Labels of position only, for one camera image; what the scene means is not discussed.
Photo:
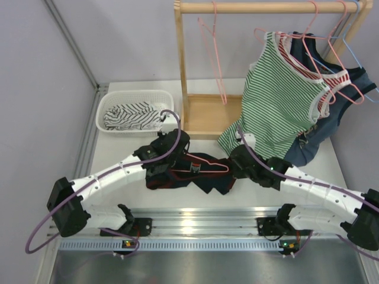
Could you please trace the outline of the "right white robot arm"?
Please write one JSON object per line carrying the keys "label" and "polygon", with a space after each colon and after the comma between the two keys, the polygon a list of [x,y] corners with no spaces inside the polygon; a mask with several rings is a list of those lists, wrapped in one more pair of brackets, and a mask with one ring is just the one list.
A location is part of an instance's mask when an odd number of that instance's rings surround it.
{"label": "right white robot arm", "polygon": [[263,188],[298,196],[314,204],[306,208],[284,204],[275,224],[282,234],[311,230],[345,236],[356,246],[378,250],[378,191],[351,191],[316,179],[283,159],[264,159],[250,147],[239,145],[230,154],[233,174]]}

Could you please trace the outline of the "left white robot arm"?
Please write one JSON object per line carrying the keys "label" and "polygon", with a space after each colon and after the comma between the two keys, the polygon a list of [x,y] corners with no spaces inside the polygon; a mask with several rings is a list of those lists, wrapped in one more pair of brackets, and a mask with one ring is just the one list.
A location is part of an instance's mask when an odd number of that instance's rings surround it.
{"label": "left white robot arm", "polygon": [[65,177],[57,180],[47,209],[60,236],[71,237],[89,228],[131,233],[135,218],[130,209],[123,204],[104,205],[104,198],[131,183],[164,173],[184,154],[189,142],[185,131],[175,129],[103,171],[71,181]]}

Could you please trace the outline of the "navy maroon tank top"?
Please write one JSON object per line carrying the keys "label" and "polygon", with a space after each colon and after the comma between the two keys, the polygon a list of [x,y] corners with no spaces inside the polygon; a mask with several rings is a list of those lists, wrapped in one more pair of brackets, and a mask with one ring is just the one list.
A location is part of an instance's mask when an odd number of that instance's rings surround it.
{"label": "navy maroon tank top", "polygon": [[220,194],[229,193],[236,179],[229,159],[217,159],[205,153],[187,153],[172,168],[146,179],[146,187],[176,189],[195,184],[206,194],[213,189]]}

